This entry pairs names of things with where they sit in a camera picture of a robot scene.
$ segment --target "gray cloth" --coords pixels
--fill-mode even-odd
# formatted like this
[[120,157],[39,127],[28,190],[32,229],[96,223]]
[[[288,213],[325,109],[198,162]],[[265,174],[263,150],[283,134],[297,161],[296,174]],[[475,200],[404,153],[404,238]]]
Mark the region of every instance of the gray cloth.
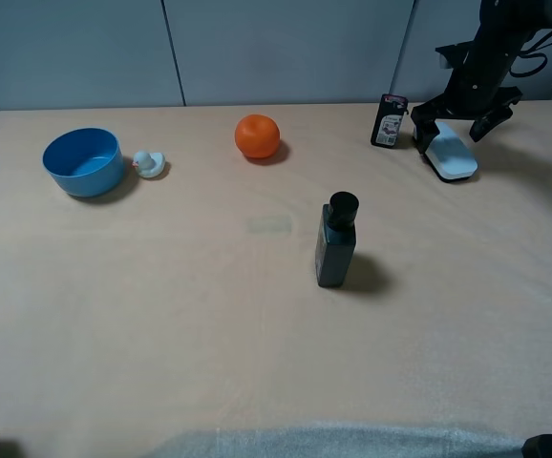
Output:
[[144,458],[521,458],[522,444],[461,429],[326,425],[189,433]]

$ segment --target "blue bowl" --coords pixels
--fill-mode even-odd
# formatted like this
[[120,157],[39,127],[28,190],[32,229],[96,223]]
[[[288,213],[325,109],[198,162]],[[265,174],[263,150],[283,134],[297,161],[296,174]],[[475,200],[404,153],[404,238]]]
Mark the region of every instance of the blue bowl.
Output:
[[117,138],[103,129],[78,129],[59,136],[45,150],[43,165],[71,196],[91,198],[117,186],[125,161]]

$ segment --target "gray wall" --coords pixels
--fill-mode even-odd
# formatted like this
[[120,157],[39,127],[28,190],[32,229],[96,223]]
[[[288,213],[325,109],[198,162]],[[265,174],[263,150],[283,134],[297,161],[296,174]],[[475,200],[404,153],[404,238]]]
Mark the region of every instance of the gray wall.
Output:
[[[435,48],[474,39],[479,26],[481,0],[418,0],[410,23],[408,37],[393,82],[393,92],[412,101],[426,101],[443,92],[450,71],[439,68]],[[545,32],[538,33],[536,40]],[[503,86],[518,86],[525,98],[552,98],[552,48],[545,52],[547,67],[529,78],[508,76]],[[538,60],[521,61],[513,67],[525,72],[538,66]]]
[[0,110],[181,104],[159,0],[0,0]]
[[166,0],[187,104],[377,101],[413,0]]

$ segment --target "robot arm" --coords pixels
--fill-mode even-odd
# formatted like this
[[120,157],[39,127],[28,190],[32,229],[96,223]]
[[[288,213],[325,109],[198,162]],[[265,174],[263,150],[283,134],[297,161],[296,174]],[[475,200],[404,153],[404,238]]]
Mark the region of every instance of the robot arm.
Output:
[[522,92],[500,84],[522,47],[541,29],[552,29],[552,0],[482,0],[480,26],[466,58],[454,63],[444,94],[412,110],[416,146],[424,154],[439,134],[435,120],[473,120],[480,141],[513,112]]

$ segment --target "small bottle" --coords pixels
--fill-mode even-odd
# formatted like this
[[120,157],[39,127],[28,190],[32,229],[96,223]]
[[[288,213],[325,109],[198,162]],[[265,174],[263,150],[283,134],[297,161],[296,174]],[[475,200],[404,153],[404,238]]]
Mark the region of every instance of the small bottle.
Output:
[[346,192],[335,193],[323,205],[316,242],[316,280],[324,288],[342,286],[356,245],[354,219],[359,199]]

